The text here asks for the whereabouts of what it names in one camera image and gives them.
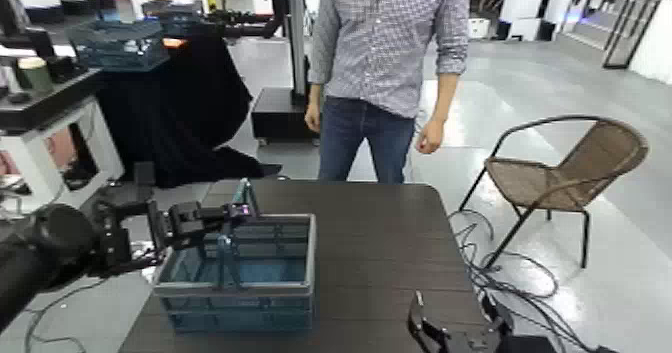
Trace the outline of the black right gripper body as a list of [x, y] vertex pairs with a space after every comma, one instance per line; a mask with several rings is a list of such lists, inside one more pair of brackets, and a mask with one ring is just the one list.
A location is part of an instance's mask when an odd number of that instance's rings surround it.
[[419, 332], [419, 344], [424, 352], [495, 353], [500, 341], [500, 332], [493, 329], [450, 332], [424, 324]]

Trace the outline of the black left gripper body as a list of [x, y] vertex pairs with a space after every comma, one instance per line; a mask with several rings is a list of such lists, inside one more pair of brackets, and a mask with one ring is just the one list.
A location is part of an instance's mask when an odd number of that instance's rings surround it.
[[208, 220], [231, 220], [226, 205], [203, 207], [199, 202], [187, 202], [170, 207], [165, 219], [166, 245], [174, 249], [200, 245], [208, 235]]

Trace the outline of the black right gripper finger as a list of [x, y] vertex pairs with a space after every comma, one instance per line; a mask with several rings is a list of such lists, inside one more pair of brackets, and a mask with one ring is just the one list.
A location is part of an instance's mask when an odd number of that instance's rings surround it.
[[408, 332], [419, 344], [423, 345], [423, 299], [420, 291], [413, 293], [408, 310]]
[[514, 319], [509, 309], [494, 296], [484, 293], [480, 299], [483, 312], [501, 335], [511, 335], [514, 330]]

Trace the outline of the person's right hand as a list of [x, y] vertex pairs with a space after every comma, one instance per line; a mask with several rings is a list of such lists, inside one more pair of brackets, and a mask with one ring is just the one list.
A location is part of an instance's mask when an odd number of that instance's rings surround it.
[[321, 109], [315, 102], [309, 102], [306, 108], [304, 121], [309, 130], [315, 133], [320, 132]]

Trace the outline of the person's left hand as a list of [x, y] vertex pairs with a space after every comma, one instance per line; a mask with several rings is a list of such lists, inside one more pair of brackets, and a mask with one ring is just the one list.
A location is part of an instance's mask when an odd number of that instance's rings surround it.
[[445, 121], [441, 119], [430, 119], [420, 131], [416, 150], [422, 154], [432, 154], [436, 152], [444, 138]]

